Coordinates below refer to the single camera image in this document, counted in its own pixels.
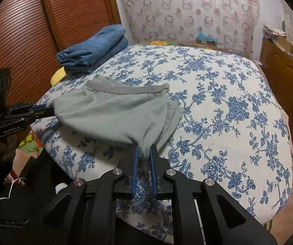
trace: blue gripper pad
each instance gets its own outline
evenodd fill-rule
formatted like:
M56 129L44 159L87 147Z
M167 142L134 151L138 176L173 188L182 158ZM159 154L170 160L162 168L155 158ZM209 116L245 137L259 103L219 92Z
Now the blue gripper pad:
M135 155L134 155L134 168L133 168L133 177L132 177L132 197L135 198L136 195L136 183L137 183L137 165L139 163L139 147L136 146L135 148Z
M150 173L151 173L151 182L152 182L152 192L154 195L157 195L157 176L156 170L154 168L154 160L152 150L150 149Z

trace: wooden cabinet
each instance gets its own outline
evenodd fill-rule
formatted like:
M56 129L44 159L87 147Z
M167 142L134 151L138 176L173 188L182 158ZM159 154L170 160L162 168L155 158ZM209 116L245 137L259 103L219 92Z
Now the wooden cabinet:
M293 59L263 39L260 61L272 92L289 116L293 137Z

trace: patterned curtain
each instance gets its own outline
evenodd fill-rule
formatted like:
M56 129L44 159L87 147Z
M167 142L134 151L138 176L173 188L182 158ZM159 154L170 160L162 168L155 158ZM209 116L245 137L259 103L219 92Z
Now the patterned curtain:
M136 42L195 41L199 31L218 45L252 53L259 0L122 0Z

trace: floral bed sheet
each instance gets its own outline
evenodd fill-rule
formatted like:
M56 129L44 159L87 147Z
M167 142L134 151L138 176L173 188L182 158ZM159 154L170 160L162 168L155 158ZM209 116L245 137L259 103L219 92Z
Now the floral bed sheet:
M38 102L81 88L96 73L129 86L170 85L169 98L185 112L160 151L172 168L195 180L212 178L260 223L279 212L291 195L292 161L273 94L246 58L180 46L133 46L94 73L65 78ZM33 131L52 158L72 177L99 178L127 157L127 150L84 137L55 117ZM118 201L117 216L135 228L173 243L170 201L156 201L150 173L139 169L133 201Z

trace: blue floral pattern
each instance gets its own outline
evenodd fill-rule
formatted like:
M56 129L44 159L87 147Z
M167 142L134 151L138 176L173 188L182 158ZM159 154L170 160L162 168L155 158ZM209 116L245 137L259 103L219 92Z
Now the blue floral pattern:
M128 86L168 82L168 96L184 114L160 156L188 178L214 179L261 223L284 207L292 185L287 127L267 82L248 59L188 47L129 47L91 75L65 78L39 104L81 88L95 73ZM55 117L32 129L72 178L99 178L128 156L126 149L84 137ZM136 198L118 201L117 215L172 243L171 203L153 198L147 167L138 175Z

